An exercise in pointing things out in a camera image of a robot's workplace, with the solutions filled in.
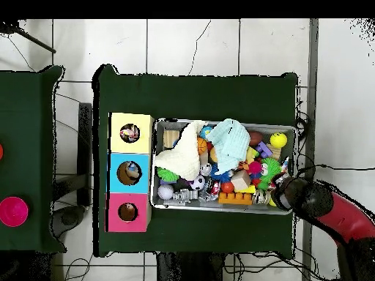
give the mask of towel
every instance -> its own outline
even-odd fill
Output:
[[[238,121],[233,119],[221,121],[206,135],[206,138],[214,145],[218,158],[218,172],[215,174],[236,169],[239,162],[245,161],[250,135]]]
[[[192,121],[184,128],[181,138],[172,150],[165,150],[155,157],[155,166],[168,169],[188,181],[199,175],[197,136],[204,121]]]

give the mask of yellow box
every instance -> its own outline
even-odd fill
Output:
[[[111,114],[111,151],[113,153],[150,154],[153,118],[144,114]],[[138,140],[125,142],[120,135],[127,124],[134,124],[139,129]]]

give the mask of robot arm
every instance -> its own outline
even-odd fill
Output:
[[[273,179],[272,199],[327,232],[338,246],[338,266],[343,281],[375,281],[375,224],[366,209],[339,195],[328,184],[292,178],[287,173]]]

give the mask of orange ball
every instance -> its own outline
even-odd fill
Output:
[[[207,142],[201,137],[198,137],[197,141],[198,141],[198,154],[201,155],[207,150]]]
[[[224,182],[221,184],[221,190],[227,194],[234,191],[234,185],[231,182]]]

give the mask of pink box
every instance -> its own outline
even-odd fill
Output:
[[[132,203],[137,209],[133,221],[124,221],[119,216],[119,207]],[[110,193],[108,210],[108,232],[145,232],[151,220],[148,194]]]

